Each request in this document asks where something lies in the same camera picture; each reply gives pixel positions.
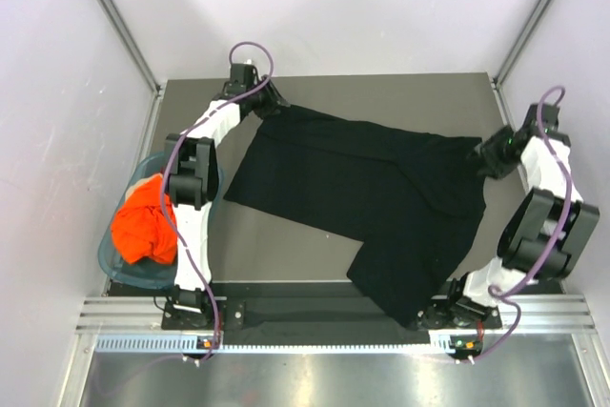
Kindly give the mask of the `black t-shirt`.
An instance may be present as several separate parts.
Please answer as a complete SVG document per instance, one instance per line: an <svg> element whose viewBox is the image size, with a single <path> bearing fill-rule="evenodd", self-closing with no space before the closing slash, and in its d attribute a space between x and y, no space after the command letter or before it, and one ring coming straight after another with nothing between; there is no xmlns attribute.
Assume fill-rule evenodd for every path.
<svg viewBox="0 0 610 407"><path fill-rule="evenodd" d="M478 140L291 106L265 119L228 201L360 242L347 276L409 326L470 252L484 180Z"/></svg>

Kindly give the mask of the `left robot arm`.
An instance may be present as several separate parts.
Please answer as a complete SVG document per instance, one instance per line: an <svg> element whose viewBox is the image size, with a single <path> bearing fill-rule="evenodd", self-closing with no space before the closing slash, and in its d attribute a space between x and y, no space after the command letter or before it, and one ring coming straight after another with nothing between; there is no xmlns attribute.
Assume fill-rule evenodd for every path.
<svg viewBox="0 0 610 407"><path fill-rule="evenodd" d="M286 104L269 75L259 75L251 62L232 64L222 90L194 124L166 137L160 203L177 237L166 328L218 328L208 257L209 220L220 191L216 148L251 113L263 119Z"/></svg>

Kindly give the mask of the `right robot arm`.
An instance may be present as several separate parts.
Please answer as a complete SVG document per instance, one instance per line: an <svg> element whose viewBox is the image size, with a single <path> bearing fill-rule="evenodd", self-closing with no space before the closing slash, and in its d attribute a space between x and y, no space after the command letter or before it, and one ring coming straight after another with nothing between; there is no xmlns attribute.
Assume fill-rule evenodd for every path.
<svg viewBox="0 0 610 407"><path fill-rule="evenodd" d="M503 127L472 152L484 177L522 167L527 194L504 229L496 256L451 281L447 295L419 312L424 329L464 328L487 320L499 303L533 281L561 280L574 269L600 220L584 202L569 169L571 141L559 131L559 105L529 107L518 130Z"/></svg>

